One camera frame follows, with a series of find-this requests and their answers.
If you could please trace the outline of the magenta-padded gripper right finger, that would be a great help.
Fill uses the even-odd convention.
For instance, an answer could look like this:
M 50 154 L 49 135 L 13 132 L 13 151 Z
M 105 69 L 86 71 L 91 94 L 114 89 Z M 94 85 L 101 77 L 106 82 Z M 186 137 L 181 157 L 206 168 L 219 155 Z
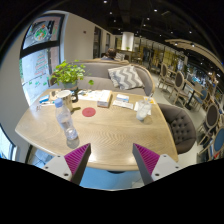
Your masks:
M 136 143 L 133 144 L 132 153 L 145 185 L 181 169 L 181 167 L 167 154 L 159 155 Z

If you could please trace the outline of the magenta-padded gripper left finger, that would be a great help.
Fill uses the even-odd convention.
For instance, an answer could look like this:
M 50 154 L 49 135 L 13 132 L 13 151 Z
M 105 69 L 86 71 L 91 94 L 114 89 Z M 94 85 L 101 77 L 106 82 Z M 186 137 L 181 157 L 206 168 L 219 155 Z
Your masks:
M 91 144 L 88 143 L 65 156 L 55 156 L 43 167 L 43 170 L 79 185 L 90 154 Z

